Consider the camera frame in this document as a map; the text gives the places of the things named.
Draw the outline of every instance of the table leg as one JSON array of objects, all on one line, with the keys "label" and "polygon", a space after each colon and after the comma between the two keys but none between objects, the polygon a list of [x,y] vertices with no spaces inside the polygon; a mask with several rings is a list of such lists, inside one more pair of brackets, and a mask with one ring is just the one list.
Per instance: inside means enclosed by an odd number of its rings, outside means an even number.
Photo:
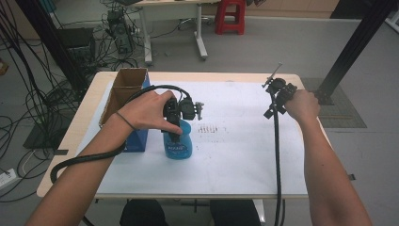
[{"label": "table leg", "polygon": [[399,32],[399,25],[397,24],[399,22],[399,9],[398,11],[393,15],[391,19],[386,19],[385,22],[395,29],[396,32]]},{"label": "table leg", "polygon": [[203,59],[208,57],[208,53],[206,53],[205,45],[203,44],[202,36],[201,36],[201,24],[202,24],[202,5],[197,4],[197,31],[194,32],[196,37],[197,45],[199,47],[200,56]]},{"label": "table leg", "polygon": [[144,8],[139,8],[139,15],[141,21],[141,29],[143,30],[144,36],[144,61],[147,65],[152,65],[152,49],[151,49],[151,41],[150,36],[147,33],[146,26],[146,16],[144,14]]}]

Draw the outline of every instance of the gray floor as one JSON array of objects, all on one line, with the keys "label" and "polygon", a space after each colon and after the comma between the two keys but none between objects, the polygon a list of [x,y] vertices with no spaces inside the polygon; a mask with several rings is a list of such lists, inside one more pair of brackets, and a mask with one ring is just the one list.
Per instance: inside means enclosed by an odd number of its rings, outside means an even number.
[{"label": "gray floor", "polygon": [[[199,57],[192,37],[193,26],[189,24],[184,31],[152,40],[154,64],[149,69],[162,72],[271,73],[278,62],[283,62],[279,73],[325,77],[358,24],[359,21],[246,18],[243,36],[233,33],[218,36],[213,25],[205,25],[202,34],[209,54],[205,61]],[[152,36],[156,36],[174,25],[174,22],[153,23],[149,29]],[[399,140],[399,105],[395,104],[399,98],[398,53],[399,35],[383,24],[341,83],[367,128],[327,129],[328,138],[346,170],[356,175],[353,184],[375,225],[397,225],[399,221],[399,153],[395,151]],[[11,62],[7,52],[1,51],[0,54]],[[41,73],[36,76],[38,84],[46,91],[45,78]],[[25,112],[26,91],[22,80],[11,64],[8,74],[1,76],[0,81],[0,115],[15,120]],[[22,142],[32,125],[32,121],[24,121],[18,128],[6,157],[0,162],[1,168],[16,167],[26,153]],[[21,183],[15,192],[0,200],[12,200],[27,194],[39,182],[40,178]],[[39,201],[34,195],[19,202],[0,203],[0,224],[22,225]],[[93,203],[88,217],[96,225],[118,225],[124,204],[125,200]],[[200,207],[194,214],[192,207],[181,207],[172,201],[164,204],[170,225],[207,225],[209,222],[206,207]],[[267,225],[271,225],[275,202],[264,201],[264,208]],[[286,225],[311,225],[308,208],[306,200],[287,201]]]}]

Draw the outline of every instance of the black mat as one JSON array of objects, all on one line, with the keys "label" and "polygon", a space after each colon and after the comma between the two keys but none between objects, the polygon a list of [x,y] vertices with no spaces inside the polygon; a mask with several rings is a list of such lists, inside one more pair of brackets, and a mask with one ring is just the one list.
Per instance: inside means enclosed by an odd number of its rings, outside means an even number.
[{"label": "black mat", "polygon": [[[321,78],[301,78],[307,90],[317,90]],[[358,111],[338,86],[331,96],[334,105],[322,105],[319,119],[324,128],[367,128]]]}]

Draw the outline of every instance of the white tabletop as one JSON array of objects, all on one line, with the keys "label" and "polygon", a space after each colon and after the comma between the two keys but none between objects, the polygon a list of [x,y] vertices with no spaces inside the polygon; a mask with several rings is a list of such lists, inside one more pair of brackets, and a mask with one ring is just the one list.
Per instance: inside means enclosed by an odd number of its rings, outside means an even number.
[{"label": "white tabletop", "polygon": [[[99,130],[107,90],[116,73],[98,73],[50,166],[74,157]],[[276,165],[273,121],[263,116],[270,105],[261,84],[268,74],[152,73],[153,85],[171,84],[204,102],[203,120],[189,121],[193,154],[169,159],[160,131],[150,130],[145,153],[118,155],[96,198],[275,198]],[[293,74],[278,74],[302,88]],[[284,198],[304,198],[303,142],[295,121],[279,115],[281,181]],[[38,195],[51,187],[48,172]]]}]

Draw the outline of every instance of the black device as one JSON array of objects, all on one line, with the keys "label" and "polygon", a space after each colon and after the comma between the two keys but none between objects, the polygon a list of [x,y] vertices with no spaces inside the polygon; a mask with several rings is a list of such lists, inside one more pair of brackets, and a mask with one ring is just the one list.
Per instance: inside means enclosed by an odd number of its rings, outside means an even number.
[{"label": "black device", "polygon": [[276,102],[269,106],[269,109],[263,114],[265,117],[270,119],[273,116],[273,111],[276,108],[279,113],[284,114],[286,112],[284,105],[287,101],[293,99],[294,93],[297,87],[293,84],[286,84],[282,78],[271,79],[266,92],[271,95],[276,95]]},{"label": "black device", "polygon": [[62,44],[77,63],[89,63],[95,58],[96,43],[93,38],[94,28],[58,29]]},{"label": "black device", "polygon": [[117,45],[119,54],[127,54],[133,51],[131,28],[126,24],[123,9],[108,10],[106,20],[109,25],[109,34]]},{"label": "black device", "polygon": [[[164,105],[163,113],[168,122],[180,126],[181,116],[184,120],[192,121],[197,114],[199,120],[201,120],[202,106],[203,103],[199,102],[193,104],[193,101],[189,97],[183,98],[180,102],[178,102],[176,98],[170,98]],[[178,134],[169,133],[169,136],[172,142],[180,141],[180,136]]]}]

